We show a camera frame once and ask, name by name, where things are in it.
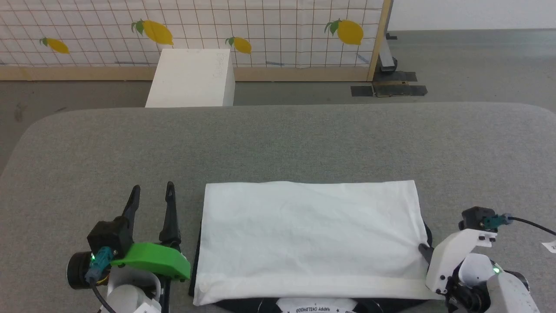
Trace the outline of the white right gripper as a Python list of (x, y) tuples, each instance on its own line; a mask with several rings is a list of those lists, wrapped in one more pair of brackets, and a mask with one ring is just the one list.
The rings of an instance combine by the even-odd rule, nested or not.
[(488, 280), (498, 275), (498, 267), (477, 247), (491, 248), (496, 230), (459, 230), (436, 247), (419, 244), (418, 250), (428, 263), (425, 287), (429, 299), (445, 301), (489, 301)]

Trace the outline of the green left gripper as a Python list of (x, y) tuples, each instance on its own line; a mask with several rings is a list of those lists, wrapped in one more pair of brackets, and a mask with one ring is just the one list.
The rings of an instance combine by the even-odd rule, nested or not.
[[(135, 185), (122, 216), (127, 219), (127, 230), (133, 235), (135, 214), (139, 208), (141, 188)], [(189, 280), (192, 275), (192, 267), (189, 260), (181, 253), (181, 233), (179, 230), (175, 187), (169, 181), (165, 190), (165, 218), (163, 228), (159, 232), (159, 243), (134, 243), (125, 257), (111, 261), (111, 266), (129, 266), (155, 275), (169, 277), (172, 280)]]

